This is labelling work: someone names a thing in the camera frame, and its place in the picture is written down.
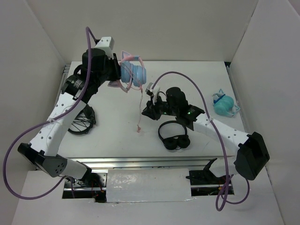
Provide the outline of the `pink blue cat-ear headphones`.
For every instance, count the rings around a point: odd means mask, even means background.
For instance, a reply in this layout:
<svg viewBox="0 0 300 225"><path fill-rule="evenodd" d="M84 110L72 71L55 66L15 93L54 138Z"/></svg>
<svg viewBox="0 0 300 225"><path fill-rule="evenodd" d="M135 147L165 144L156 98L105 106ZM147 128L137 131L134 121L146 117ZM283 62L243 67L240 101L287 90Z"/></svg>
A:
<svg viewBox="0 0 300 225"><path fill-rule="evenodd" d="M119 66L120 80L110 81L108 87L120 88L125 93L128 93L132 86L142 89L147 80L142 58L122 51Z"/></svg>

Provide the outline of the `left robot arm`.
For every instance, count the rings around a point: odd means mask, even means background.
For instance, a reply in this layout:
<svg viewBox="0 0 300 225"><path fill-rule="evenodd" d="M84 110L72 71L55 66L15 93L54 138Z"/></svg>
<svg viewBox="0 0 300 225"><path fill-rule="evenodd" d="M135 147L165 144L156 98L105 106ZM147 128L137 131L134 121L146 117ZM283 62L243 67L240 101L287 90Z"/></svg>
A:
<svg viewBox="0 0 300 225"><path fill-rule="evenodd" d="M120 79L117 56L109 47L94 47L82 55L77 66L61 88L56 106L39 133L21 143L18 152L51 177L68 176L86 187L94 178L92 169L83 163L58 154L62 139L73 121L106 81Z"/></svg>

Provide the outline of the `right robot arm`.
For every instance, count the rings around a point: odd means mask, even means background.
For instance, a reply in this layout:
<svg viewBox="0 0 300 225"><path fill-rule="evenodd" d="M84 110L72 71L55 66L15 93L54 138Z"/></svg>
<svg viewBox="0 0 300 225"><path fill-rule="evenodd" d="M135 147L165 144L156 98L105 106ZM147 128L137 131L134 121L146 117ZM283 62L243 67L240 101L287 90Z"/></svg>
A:
<svg viewBox="0 0 300 225"><path fill-rule="evenodd" d="M270 156L261 134L248 134L209 117L203 109L189 104L180 88L169 88L165 93L166 100L159 96L159 88L148 87L146 94L150 96L150 100L142 115L152 120L159 120L163 115L173 116L185 128L220 141L223 147L234 153L227 162L214 159L208 163L204 172L208 183L217 182L226 173L254 180L269 161Z"/></svg>

